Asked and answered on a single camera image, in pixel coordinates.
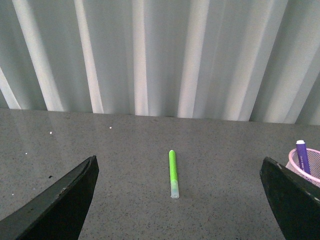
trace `pen holder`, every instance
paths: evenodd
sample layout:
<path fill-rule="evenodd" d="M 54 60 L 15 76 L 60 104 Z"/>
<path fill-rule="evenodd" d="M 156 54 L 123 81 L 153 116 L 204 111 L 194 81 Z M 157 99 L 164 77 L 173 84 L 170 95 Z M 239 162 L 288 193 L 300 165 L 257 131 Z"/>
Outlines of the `pen holder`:
<path fill-rule="evenodd" d="M 320 151 L 307 148 L 306 152 L 311 175 L 300 168 L 296 148 L 290 151 L 289 161 L 285 167 L 320 188 Z"/>

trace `gray speckled surface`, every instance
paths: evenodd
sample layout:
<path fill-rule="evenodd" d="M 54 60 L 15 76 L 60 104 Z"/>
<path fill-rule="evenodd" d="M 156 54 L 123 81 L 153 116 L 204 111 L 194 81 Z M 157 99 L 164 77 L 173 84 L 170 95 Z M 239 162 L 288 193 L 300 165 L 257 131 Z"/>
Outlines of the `gray speckled surface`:
<path fill-rule="evenodd" d="M 319 126 L 0 109 L 0 220 L 96 155 L 80 240 L 281 240 L 262 161 L 286 164 L 295 140 L 320 149 L 319 136 Z"/>

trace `purple marker cap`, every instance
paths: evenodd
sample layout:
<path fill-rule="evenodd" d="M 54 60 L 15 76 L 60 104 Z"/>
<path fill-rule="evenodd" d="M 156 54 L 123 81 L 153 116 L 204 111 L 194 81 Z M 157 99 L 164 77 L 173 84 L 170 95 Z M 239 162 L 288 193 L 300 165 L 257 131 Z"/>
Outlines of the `purple marker cap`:
<path fill-rule="evenodd" d="M 295 145 L 296 145 L 296 153 L 298 155 L 300 168 L 304 170 L 307 174 L 311 174 L 305 141 L 298 140 L 296 141 Z"/>

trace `curtain fold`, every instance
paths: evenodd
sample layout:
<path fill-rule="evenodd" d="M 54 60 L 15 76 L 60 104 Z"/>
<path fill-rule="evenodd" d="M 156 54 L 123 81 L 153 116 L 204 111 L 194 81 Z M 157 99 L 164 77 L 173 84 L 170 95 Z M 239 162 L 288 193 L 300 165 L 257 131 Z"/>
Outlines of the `curtain fold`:
<path fill-rule="evenodd" d="M 4 0 L 0 107 L 320 125 L 317 0 Z"/>

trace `green marker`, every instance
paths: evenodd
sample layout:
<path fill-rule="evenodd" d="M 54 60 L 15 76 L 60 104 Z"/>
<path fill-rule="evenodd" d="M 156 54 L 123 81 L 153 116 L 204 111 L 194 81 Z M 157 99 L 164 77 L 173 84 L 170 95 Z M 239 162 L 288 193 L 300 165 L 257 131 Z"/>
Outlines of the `green marker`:
<path fill-rule="evenodd" d="M 170 166 L 171 197 L 173 199 L 177 199 L 179 198 L 178 174 L 177 174 L 176 153 L 173 150 L 170 150 L 169 152 L 169 166 Z"/>

